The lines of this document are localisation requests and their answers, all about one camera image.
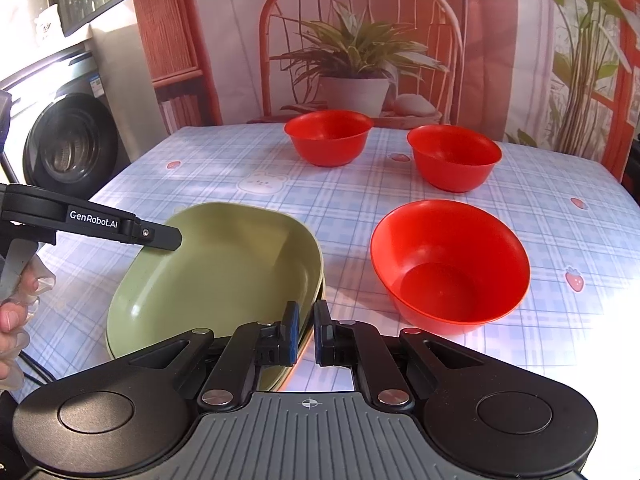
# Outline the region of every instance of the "human hand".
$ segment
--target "human hand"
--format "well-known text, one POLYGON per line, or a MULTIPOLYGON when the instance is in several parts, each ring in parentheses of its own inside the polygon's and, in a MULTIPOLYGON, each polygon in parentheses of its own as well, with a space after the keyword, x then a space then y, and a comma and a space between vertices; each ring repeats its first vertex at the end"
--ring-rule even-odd
POLYGON ((0 389, 15 390, 22 386, 23 376, 15 359, 29 344, 29 335, 22 327, 29 320, 30 306, 39 295, 51 290, 55 276, 34 256, 20 276, 17 290, 0 306, 0 389))

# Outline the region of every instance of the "tablecloth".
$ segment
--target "tablecloth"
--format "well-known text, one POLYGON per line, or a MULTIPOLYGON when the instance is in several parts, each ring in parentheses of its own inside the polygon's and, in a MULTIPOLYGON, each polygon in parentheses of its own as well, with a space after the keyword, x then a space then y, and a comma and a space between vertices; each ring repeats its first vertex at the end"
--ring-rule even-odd
MULTIPOLYGON (((333 318, 369 322, 386 335, 407 325, 371 266, 369 239, 376 223, 399 205, 428 198, 485 209, 526 248, 530 290, 513 313, 453 340, 585 394, 600 417, 600 436, 585 472, 590 480, 638 480, 639 466, 629 462, 640 447, 633 391, 640 210, 595 162, 514 144, 501 148, 503 159, 483 186, 451 194, 420 177, 406 133, 399 130, 373 129, 353 163, 323 169, 300 159, 280 124, 184 128, 131 164, 94 200, 155 222, 210 201, 295 216, 320 241, 333 318)), ((108 306, 138 250, 59 234, 56 246, 40 251, 58 284, 42 298, 28 327, 30 353, 55 375, 108 359, 108 306)), ((309 350, 286 389, 346 390, 351 384, 348 370, 319 368, 309 350)))

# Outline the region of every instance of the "washing machine door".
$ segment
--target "washing machine door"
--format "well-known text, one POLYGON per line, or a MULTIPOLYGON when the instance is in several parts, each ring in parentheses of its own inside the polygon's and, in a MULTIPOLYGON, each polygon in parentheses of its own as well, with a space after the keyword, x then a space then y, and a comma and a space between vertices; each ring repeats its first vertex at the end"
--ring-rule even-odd
POLYGON ((110 111, 89 94, 68 94, 35 121, 22 158, 27 184, 89 199, 110 179, 118 131, 110 111))

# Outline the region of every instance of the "white flower pot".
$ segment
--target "white flower pot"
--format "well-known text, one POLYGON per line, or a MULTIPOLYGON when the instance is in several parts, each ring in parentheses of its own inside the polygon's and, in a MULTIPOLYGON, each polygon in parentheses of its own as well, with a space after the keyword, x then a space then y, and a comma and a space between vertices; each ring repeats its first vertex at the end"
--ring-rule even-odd
POLYGON ((389 80, 321 77, 320 85, 329 110, 352 110, 380 117, 389 80))

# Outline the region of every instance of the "screw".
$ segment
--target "screw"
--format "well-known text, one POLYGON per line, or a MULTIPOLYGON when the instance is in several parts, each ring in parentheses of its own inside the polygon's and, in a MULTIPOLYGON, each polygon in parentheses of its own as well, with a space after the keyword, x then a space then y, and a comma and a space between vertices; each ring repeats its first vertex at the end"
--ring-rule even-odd
POLYGON ((402 406, 409 402, 409 394, 402 390, 382 390, 378 400, 388 406, 402 406))
POLYGON ((202 394, 201 399, 209 406, 225 406, 234 400, 234 396, 226 390, 207 390, 202 394))

